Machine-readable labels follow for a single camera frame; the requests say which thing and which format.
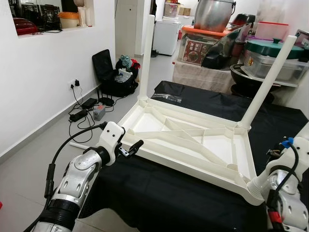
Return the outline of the brown basin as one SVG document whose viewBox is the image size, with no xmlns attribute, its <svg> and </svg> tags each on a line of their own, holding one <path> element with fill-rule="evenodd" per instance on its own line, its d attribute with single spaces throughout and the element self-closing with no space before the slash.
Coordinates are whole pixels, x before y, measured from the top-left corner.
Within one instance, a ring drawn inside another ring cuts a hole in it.
<svg viewBox="0 0 309 232">
<path fill-rule="evenodd" d="M 236 2 L 234 0 L 198 0 L 194 28 L 223 32 L 235 8 Z"/>
</svg>

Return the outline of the dark bag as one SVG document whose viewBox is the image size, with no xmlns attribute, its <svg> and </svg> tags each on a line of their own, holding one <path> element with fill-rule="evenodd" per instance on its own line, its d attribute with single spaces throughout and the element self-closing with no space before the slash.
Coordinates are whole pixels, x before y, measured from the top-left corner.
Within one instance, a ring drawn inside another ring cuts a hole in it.
<svg viewBox="0 0 309 232">
<path fill-rule="evenodd" d="M 22 3 L 21 15 L 33 22 L 39 31 L 58 33 L 62 31 L 59 18 L 60 8 L 51 4 Z"/>
</svg>

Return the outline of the black cloth cover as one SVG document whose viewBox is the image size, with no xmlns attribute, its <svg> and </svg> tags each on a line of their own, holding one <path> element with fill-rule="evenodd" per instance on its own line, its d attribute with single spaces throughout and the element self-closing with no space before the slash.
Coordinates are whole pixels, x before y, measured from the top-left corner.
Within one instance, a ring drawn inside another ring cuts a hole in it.
<svg viewBox="0 0 309 232">
<path fill-rule="evenodd" d="M 240 121 L 249 99 L 162 80 L 156 94 L 181 97 L 181 102 L 152 97 L 190 110 Z M 249 132 L 256 172 L 267 163 L 266 152 L 297 135 L 309 122 L 301 110 L 265 103 Z M 121 158 L 95 180 L 79 219 L 107 210 L 139 232 L 267 232 L 263 205 L 150 160 Z"/>
</svg>

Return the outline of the clear storage box orange lid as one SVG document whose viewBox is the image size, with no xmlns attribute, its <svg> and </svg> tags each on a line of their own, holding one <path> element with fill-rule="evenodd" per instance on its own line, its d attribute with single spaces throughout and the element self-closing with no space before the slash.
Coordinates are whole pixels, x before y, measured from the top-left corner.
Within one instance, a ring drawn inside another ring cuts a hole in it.
<svg viewBox="0 0 309 232">
<path fill-rule="evenodd" d="M 187 40 L 214 42 L 216 44 L 221 38 L 225 37 L 229 31 L 212 32 L 202 29 L 195 29 L 192 25 L 184 25 L 181 28 L 183 37 L 180 42 L 179 52 L 177 54 L 177 62 L 181 61 L 182 53 L 184 52 L 185 43 Z"/>
</svg>

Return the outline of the black power strip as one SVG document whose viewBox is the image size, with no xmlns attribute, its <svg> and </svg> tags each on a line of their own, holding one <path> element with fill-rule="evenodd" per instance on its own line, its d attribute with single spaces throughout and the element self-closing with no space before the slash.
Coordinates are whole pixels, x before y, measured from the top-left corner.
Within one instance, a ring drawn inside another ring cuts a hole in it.
<svg viewBox="0 0 309 232">
<path fill-rule="evenodd" d="M 87 117 L 88 111 L 87 110 L 80 110 L 79 112 L 75 114 L 70 114 L 69 115 L 69 121 L 70 122 L 77 122 L 80 121 L 80 119 Z"/>
</svg>

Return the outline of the white appliance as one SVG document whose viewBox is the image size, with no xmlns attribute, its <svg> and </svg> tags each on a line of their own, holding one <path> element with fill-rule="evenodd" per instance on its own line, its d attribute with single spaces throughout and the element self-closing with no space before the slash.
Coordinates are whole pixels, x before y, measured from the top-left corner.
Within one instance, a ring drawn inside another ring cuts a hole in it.
<svg viewBox="0 0 309 232">
<path fill-rule="evenodd" d="M 174 55 L 180 30 L 179 20 L 155 21 L 152 49 L 159 55 Z"/>
</svg>

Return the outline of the beige cloth covered table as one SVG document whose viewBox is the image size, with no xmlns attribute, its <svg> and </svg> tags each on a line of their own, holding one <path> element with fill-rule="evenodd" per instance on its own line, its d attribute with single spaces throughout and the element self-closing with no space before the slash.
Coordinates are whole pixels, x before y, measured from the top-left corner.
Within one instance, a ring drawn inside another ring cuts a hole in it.
<svg viewBox="0 0 309 232">
<path fill-rule="evenodd" d="M 172 81 L 184 86 L 230 94 L 235 84 L 230 70 L 207 69 L 183 62 L 175 62 Z"/>
</svg>

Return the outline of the open black suitcase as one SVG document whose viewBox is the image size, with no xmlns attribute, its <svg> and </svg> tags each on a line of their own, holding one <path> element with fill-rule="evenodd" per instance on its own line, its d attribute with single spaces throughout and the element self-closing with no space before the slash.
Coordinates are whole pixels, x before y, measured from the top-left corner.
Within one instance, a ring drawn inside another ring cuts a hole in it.
<svg viewBox="0 0 309 232">
<path fill-rule="evenodd" d="M 100 83 L 99 90 L 101 93 L 122 98 L 135 92 L 138 86 L 137 76 L 139 69 L 126 68 L 126 71 L 133 73 L 132 77 L 124 83 L 117 83 L 114 80 L 118 73 L 116 68 L 117 63 L 114 67 L 112 66 L 111 55 L 108 49 L 93 55 L 91 59 L 95 76 Z"/>
</svg>

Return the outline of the green pot lid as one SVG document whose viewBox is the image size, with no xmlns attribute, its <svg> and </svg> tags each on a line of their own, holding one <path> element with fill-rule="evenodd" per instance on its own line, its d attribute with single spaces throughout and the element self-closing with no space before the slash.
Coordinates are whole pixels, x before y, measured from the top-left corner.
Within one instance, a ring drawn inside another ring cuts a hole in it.
<svg viewBox="0 0 309 232">
<path fill-rule="evenodd" d="M 284 42 L 281 39 L 274 38 L 273 41 L 269 40 L 250 40 L 245 44 L 245 49 L 248 51 L 258 53 L 263 56 L 271 56 L 276 58 L 281 51 Z M 287 59 L 299 59 L 305 49 L 300 48 L 296 45 L 292 46 Z"/>
</svg>

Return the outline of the flat clear plastic strip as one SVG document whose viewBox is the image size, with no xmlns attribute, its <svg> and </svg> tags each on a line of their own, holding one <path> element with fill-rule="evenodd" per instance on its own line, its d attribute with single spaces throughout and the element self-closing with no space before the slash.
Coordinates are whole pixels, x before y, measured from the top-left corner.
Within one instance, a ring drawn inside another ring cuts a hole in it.
<svg viewBox="0 0 309 232">
<path fill-rule="evenodd" d="M 168 101 L 173 101 L 173 102 L 182 102 L 183 98 L 176 96 L 176 95 L 170 95 L 170 94 L 160 94 L 160 93 L 155 93 L 152 95 L 152 99 L 166 99 Z"/>
</svg>

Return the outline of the dark red round object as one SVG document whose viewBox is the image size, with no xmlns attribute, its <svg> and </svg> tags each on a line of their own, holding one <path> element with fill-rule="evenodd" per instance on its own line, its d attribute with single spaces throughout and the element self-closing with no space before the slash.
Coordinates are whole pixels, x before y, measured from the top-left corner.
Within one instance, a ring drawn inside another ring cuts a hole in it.
<svg viewBox="0 0 309 232">
<path fill-rule="evenodd" d="M 13 22 L 17 35 L 34 34 L 39 32 L 37 25 L 25 18 L 13 17 Z"/>
</svg>

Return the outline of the black wok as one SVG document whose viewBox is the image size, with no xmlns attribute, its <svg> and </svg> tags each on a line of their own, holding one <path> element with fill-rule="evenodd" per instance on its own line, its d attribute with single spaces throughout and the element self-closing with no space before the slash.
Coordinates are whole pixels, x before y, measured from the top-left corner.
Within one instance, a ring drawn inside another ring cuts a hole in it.
<svg viewBox="0 0 309 232">
<path fill-rule="evenodd" d="M 230 66 L 230 74 L 234 84 L 230 87 L 232 94 L 253 99 L 263 82 L 250 79 L 250 76 L 241 70 L 242 64 Z"/>
</svg>

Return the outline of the clear container red lid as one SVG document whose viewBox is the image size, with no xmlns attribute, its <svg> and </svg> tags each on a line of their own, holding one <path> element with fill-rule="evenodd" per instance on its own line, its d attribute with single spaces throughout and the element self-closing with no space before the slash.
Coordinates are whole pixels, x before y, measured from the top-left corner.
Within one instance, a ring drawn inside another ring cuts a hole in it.
<svg viewBox="0 0 309 232">
<path fill-rule="evenodd" d="M 262 40 L 283 40 L 288 35 L 289 24 L 260 21 L 257 23 L 254 36 Z"/>
</svg>

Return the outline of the clear plastic storage box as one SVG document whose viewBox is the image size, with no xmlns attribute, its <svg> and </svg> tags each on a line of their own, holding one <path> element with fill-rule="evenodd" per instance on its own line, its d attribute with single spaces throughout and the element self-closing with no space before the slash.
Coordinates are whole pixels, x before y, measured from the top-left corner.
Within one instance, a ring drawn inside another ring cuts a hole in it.
<svg viewBox="0 0 309 232">
<path fill-rule="evenodd" d="M 276 58 L 264 56 L 251 51 L 247 51 L 247 55 L 249 57 L 244 62 L 243 70 L 247 74 L 251 74 L 254 77 L 265 79 Z M 308 70 L 309 64 L 307 62 L 300 62 L 296 59 L 288 59 L 283 64 L 276 80 L 297 83 Z"/>
</svg>

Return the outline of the dark printed packet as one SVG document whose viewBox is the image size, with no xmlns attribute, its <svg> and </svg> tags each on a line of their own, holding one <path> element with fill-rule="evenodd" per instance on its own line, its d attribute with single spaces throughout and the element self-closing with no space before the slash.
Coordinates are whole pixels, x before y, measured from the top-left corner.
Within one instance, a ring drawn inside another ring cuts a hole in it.
<svg viewBox="0 0 309 232">
<path fill-rule="evenodd" d="M 309 49 L 309 33 L 302 29 L 298 29 L 295 33 L 295 46 L 303 49 Z"/>
</svg>

